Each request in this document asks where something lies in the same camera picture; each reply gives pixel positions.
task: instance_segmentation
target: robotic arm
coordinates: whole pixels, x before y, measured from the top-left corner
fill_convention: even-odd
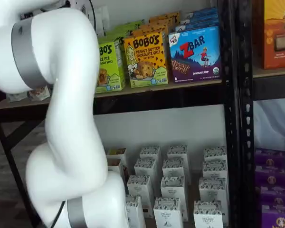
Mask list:
[[[99,70],[97,37],[76,9],[20,21],[20,14],[56,0],[0,1],[0,90],[20,93],[54,84],[47,143],[30,155],[26,181],[47,227],[66,201],[56,228],[127,228],[124,183],[107,171],[93,120]]]

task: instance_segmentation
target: floor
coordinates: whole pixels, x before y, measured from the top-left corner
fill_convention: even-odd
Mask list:
[[[11,133],[21,123],[5,123],[5,134]],[[37,127],[12,151],[22,180],[30,152],[46,140],[44,127]],[[0,228],[31,228],[9,164],[0,143]]]

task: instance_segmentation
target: white wall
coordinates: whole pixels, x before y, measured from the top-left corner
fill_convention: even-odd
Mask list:
[[[209,7],[209,0],[92,0],[95,7],[108,7],[111,26],[148,20],[152,16],[182,10],[184,12]]]
[[[200,171],[203,149],[226,145],[222,105],[97,115],[94,117],[105,148],[126,147],[134,165],[144,145],[187,144],[192,169]]]

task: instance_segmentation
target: yellow bobo's box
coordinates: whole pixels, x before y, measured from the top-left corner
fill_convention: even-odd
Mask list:
[[[165,43],[163,31],[154,31],[124,39],[132,88],[168,83]]]

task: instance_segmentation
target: purple package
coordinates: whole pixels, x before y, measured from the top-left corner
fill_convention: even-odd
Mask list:
[[[261,186],[261,202],[285,205],[285,187]]]
[[[285,168],[285,151],[256,148],[255,164]]]
[[[256,166],[256,185],[270,184],[285,186],[285,168],[279,169],[273,166]]]
[[[263,228],[285,228],[285,205],[262,205]]]

